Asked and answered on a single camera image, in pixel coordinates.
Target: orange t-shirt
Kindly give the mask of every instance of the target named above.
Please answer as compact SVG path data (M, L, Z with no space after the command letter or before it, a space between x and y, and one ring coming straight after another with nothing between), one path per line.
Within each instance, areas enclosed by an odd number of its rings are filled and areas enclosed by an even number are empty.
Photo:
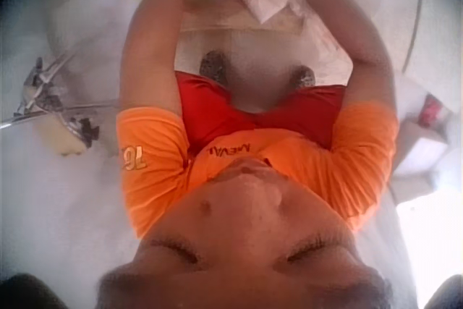
M245 130L218 137L195 158L180 117L157 108L118 116L122 189L138 237L167 209L243 156L266 159L324 199L358 229L377 206L391 173L398 131L395 114L379 103L341 110L330 151L289 130Z

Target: skin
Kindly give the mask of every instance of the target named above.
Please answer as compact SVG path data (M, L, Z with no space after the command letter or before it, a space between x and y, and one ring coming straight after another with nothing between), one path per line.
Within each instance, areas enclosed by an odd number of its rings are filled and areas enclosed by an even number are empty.
M352 0L307 0L354 62L344 105L395 109L391 62ZM124 48L123 109L182 115L174 57L183 0L143 0ZM246 158L191 192L133 262L102 281L102 308L387 308L340 217L313 192Z

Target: foot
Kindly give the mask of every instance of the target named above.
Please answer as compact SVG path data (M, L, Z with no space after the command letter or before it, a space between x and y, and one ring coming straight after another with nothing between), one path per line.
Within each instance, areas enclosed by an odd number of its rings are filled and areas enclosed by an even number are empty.
M294 71L292 82L296 89L315 87L315 73L311 68L301 65Z
M227 86L225 66L225 54L220 51L211 51L201 61L200 75L208 77L222 86Z

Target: orange sleeve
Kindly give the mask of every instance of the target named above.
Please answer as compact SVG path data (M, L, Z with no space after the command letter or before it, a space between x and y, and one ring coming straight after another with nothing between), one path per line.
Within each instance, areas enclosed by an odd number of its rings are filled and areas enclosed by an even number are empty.
M180 117L155 108L123 111L117 132L125 205L141 238L184 192L188 139Z
M326 201L359 229L375 211L391 175L399 123L381 103L341 110L333 129Z

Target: red shorts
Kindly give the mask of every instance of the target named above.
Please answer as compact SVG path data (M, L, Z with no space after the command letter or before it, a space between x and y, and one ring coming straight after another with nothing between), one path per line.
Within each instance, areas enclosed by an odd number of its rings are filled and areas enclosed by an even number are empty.
M302 88L274 109L248 114L230 105L230 94L205 77L176 72L190 152L240 130L282 128L298 132L323 148L331 147L333 125L341 108L342 85Z

